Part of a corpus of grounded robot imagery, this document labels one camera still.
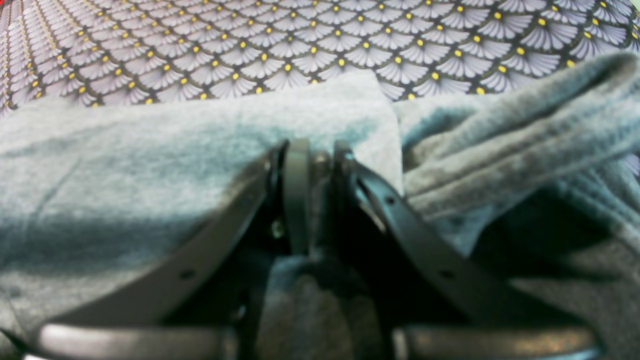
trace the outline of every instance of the gray fleece blanket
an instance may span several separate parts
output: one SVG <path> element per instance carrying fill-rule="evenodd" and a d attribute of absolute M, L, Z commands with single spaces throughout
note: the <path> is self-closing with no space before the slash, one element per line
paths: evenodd
<path fill-rule="evenodd" d="M 640 68 L 595 58 L 504 95 L 391 103 L 373 73 L 225 101 L 75 108 L 41 99 L 0 124 L 0 329 L 117 289 L 169 256 L 283 138 L 348 140 L 440 235 L 497 276 L 640 354 Z M 376 359 L 365 297 L 338 299 L 283 258 L 263 359 Z M 20 356 L 0 335 L 0 359 Z"/>

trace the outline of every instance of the gray fabric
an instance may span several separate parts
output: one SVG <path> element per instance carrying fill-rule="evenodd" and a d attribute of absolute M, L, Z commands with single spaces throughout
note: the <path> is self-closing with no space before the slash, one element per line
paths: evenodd
<path fill-rule="evenodd" d="M 496 219 L 531 226 L 522 209 L 541 192 L 606 230 L 563 258 L 604 269 L 605 280 L 514 283 L 593 321 L 609 358 L 628 359 L 640 354 L 640 188 L 621 159 L 640 149 L 637 65 L 632 54 L 613 54 L 505 95 L 395 104 L 368 72 L 230 101 L 29 104 L 0 124 L 0 328 L 23 336 L 147 271 L 224 208 L 264 151 L 307 136 L 326 150 L 348 140 L 465 255 Z M 338 299 L 309 275 L 313 266 L 285 258 L 274 267 L 262 357 L 379 358 L 371 300 Z"/>

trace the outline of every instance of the patterned fabric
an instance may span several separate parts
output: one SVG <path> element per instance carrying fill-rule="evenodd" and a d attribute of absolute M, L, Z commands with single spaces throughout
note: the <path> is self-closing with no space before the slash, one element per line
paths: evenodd
<path fill-rule="evenodd" d="M 12 0 L 0 117 L 47 95 L 139 104 L 236 97 L 374 69 L 393 100 L 503 92 L 640 49 L 627 0 Z"/>

